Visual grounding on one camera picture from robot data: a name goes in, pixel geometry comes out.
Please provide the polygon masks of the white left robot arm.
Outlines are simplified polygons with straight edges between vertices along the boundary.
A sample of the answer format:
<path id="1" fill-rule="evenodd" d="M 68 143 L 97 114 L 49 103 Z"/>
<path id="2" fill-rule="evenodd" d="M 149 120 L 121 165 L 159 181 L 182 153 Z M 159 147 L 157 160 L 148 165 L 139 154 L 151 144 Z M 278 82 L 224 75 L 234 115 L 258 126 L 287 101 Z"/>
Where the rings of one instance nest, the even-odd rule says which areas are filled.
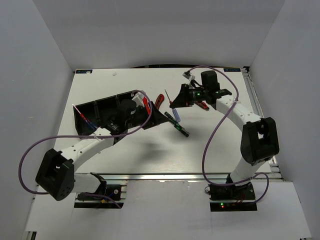
<path id="1" fill-rule="evenodd" d="M 77 173 L 80 166 L 121 141 L 129 129 L 140 126 L 146 130 L 168 121 L 153 103 L 147 110 L 131 99 L 122 100 L 117 108 L 107 113 L 93 133 L 65 149 L 48 150 L 35 181 L 56 201 L 65 199 L 70 193 L 84 193 L 99 200 L 105 196 L 106 180 L 93 172 Z"/>

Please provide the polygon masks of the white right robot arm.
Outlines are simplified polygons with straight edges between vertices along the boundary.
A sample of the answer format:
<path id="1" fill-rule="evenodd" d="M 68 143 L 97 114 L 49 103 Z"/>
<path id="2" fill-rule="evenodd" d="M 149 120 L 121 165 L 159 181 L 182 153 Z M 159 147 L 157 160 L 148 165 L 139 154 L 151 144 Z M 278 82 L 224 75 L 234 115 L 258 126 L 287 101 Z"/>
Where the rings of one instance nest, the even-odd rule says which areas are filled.
<path id="1" fill-rule="evenodd" d="M 218 82 L 219 70 L 203 71 L 201 84 L 195 86 L 190 71 L 183 73 L 189 83 L 182 84 L 179 94 L 170 104 L 171 109 L 191 107 L 195 103 L 206 102 L 223 114 L 222 120 L 230 119 L 241 131 L 241 158 L 224 183 L 226 195 L 236 200 L 244 193 L 243 185 L 255 177 L 256 171 L 280 151 L 276 122 L 273 118 L 263 118 L 239 101 L 239 95 L 232 95 L 221 89 Z"/>

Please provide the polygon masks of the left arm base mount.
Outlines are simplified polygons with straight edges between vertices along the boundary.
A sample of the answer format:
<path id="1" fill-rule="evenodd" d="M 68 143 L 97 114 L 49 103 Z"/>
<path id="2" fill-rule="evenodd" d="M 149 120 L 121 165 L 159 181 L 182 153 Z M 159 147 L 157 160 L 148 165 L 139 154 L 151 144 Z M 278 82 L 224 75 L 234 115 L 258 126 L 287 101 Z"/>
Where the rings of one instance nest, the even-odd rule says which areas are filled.
<path id="1" fill-rule="evenodd" d="M 126 198 L 127 186 L 120 184 L 107 184 L 105 186 L 99 186 L 95 192 L 90 194 L 107 196 L 114 201 L 120 201 Z M 88 201 L 100 201 L 100 202 L 110 202 L 107 198 L 102 198 L 99 196 L 89 196 L 78 194 L 76 199 L 78 201 L 88 202 Z"/>

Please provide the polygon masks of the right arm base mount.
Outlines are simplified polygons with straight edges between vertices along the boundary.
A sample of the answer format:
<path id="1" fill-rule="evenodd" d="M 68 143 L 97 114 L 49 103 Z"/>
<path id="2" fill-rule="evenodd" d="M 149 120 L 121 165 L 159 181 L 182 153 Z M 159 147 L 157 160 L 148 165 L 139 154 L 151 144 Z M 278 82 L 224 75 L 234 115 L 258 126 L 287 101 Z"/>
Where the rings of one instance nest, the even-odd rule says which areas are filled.
<path id="1" fill-rule="evenodd" d="M 258 210 L 252 183 L 241 186 L 215 186 L 204 188 L 209 195 L 211 212 L 255 212 Z"/>

